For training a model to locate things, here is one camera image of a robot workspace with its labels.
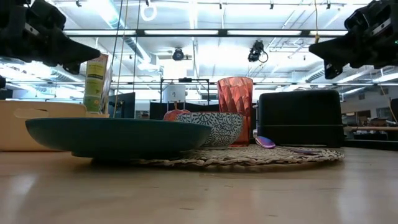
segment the table surface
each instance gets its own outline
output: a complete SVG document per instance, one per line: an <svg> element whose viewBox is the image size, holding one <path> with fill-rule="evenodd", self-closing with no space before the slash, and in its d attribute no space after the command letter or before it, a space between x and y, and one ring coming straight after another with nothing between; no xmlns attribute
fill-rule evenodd
<svg viewBox="0 0 398 224"><path fill-rule="evenodd" d="M344 162L160 169L0 153L0 223L397 223L398 153Z"/></svg>

